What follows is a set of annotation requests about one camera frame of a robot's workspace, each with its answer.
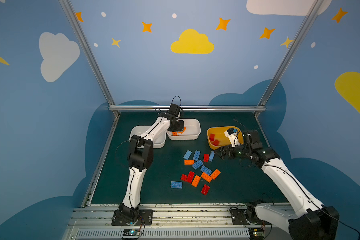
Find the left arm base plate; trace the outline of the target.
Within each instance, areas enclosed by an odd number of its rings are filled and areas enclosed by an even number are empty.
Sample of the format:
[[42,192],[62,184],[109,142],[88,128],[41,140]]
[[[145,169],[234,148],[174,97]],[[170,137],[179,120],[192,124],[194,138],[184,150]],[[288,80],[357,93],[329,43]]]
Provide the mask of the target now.
[[133,217],[129,218],[126,214],[121,213],[119,210],[114,211],[112,217],[112,226],[135,226],[143,223],[145,226],[151,226],[153,220],[153,210],[139,210],[139,213],[133,213]]

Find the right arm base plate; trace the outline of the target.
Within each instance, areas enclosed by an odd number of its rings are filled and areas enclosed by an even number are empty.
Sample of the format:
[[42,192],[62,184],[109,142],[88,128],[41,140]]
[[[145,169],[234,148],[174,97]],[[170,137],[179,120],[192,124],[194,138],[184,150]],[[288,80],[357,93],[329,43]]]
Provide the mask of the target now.
[[229,211],[233,225],[260,225],[262,223],[253,208],[239,209],[231,207]]

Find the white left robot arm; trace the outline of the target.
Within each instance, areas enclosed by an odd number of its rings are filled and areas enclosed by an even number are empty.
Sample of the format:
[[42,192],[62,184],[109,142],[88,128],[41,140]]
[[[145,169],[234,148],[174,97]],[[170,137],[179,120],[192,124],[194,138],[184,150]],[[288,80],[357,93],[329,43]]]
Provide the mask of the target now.
[[127,225],[138,221],[141,190],[144,176],[154,159],[154,141],[166,131],[181,132],[184,121],[180,120],[182,108],[171,104],[168,111],[160,112],[156,121],[142,135],[133,135],[128,152],[129,180],[126,195],[116,211],[116,216]]

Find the orange lego row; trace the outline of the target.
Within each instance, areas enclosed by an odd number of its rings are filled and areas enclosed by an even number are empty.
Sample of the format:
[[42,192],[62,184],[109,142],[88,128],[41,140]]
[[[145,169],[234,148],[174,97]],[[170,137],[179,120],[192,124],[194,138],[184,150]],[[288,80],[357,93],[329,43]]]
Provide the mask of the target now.
[[184,160],[184,165],[193,165],[195,163],[194,160]]

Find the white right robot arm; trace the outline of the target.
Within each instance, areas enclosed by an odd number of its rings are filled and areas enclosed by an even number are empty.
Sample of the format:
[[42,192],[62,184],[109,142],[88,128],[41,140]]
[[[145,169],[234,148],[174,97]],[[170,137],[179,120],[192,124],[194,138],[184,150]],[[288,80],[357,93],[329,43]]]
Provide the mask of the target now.
[[258,131],[242,133],[229,128],[224,135],[230,142],[216,149],[215,154],[222,159],[251,160],[276,184],[293,209],[292,213],[287,213],[273,203],[252,202],[245,211],[250,225],[268,222],[287,232],[294,240],[335,239],[340,216],[338,211],[332,206],[326,207],[314,197],[290,172],[279,154],[263,146]]

